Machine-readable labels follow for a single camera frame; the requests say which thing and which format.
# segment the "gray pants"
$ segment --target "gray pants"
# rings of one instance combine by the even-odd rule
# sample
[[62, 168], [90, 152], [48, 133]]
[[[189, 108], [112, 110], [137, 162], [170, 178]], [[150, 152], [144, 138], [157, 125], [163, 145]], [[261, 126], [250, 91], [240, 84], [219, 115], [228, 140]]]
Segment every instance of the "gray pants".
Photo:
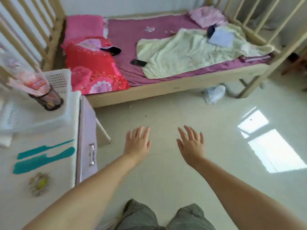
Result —
[[167, 227], [160, 227], [155, 213], [145, 204], [130, 200], [114, 230], [215, 230], [196, 204], [180, 208]]

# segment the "glossy floor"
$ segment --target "glossy floor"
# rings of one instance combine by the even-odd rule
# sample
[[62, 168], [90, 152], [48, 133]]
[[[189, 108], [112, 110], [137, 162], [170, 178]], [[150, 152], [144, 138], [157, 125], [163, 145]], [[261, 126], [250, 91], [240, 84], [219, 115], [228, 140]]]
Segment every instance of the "glossy floor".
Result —
[[[241, 83], [227, 84], [231, 93]], [[205, 180], [185, 164], [176, 138], [184, 124], [202, 131], [208, 158], [277, 199], [301, 218], [307, 213], [307, 77], [276, 73], [246, 99], [224, 97], [207, 105], [199, 90], [178, 92], [96, 109], [113, 139], [99, 148], [100, 168], [122, 154], [125, 134], [150, 126], [148, 158], [123, 181], [103, 223], [121, 214], [134, 198], [148, 205], [161, 225], [176, 211], [197, 203], [216, 229], [236, 229]]]

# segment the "purple bed sheet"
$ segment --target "purple bed sheet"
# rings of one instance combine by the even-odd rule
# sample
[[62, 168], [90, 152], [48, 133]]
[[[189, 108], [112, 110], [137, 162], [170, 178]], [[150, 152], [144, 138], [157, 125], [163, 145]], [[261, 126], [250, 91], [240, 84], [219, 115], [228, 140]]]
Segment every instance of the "purple bed sheet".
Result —
[[[154, 27], [152, 32], [145, 31], [147, 27]], [[266, 63], [268, 60], [256, 60], [251, 62], [242, 62], [239, 59], [226, 61], [223, 63], [208, 66], [192, 72], [182, 73], [172, 77], [162, 79], [148, 79], [140, 67], [130, 64], [130, 61], [137, 59], [136, 45], [142, 39], [162, 39], [171, 37], [173, 32], [177, 33], [181, 28], [201, 29], [187, 15], [167, 15], [162, 17], [141, 19], [141, 20], [110, 20], [108, 40], [114, 46], [120, 47], [122, 52], [114, 59], [121, 73], [128, 80], [131, 87], [159, 83], [162, 81], [171, 81], [183, 77], [193, 77], [206, 73], [236, 69], [245, 66]]]

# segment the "silver handle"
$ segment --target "silver handle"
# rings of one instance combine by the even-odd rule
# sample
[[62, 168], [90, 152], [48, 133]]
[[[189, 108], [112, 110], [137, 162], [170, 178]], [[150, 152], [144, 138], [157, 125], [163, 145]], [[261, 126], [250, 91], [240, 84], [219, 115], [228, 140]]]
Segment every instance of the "silver handle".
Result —
[[95, 165], [95, 144], [91, 143], [90, 144], [90, 167]]

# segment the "drawer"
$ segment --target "drawer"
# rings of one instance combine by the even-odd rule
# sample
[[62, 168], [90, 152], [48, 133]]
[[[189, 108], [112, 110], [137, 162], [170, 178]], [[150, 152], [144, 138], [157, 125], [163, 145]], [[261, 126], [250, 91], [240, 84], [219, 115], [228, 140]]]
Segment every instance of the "drawer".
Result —
[[76, 184], [98, 171], [96, 114], [85, 96], [81, 96]]

